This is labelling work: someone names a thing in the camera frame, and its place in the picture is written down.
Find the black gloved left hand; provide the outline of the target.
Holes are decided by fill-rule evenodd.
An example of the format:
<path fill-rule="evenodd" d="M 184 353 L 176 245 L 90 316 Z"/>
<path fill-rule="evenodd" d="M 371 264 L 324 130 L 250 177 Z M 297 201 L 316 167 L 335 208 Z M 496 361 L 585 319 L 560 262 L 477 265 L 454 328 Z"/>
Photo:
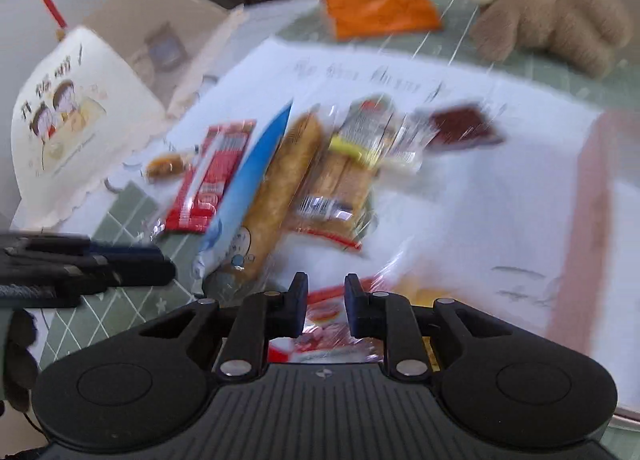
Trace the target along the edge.
<path fill-rule="evenodd" d="M 29 347 L 37 341 L 34 317 L 24 309 L 1 312 L 1 411 L 7 402 L 26 414 L 39 373 Z"/>

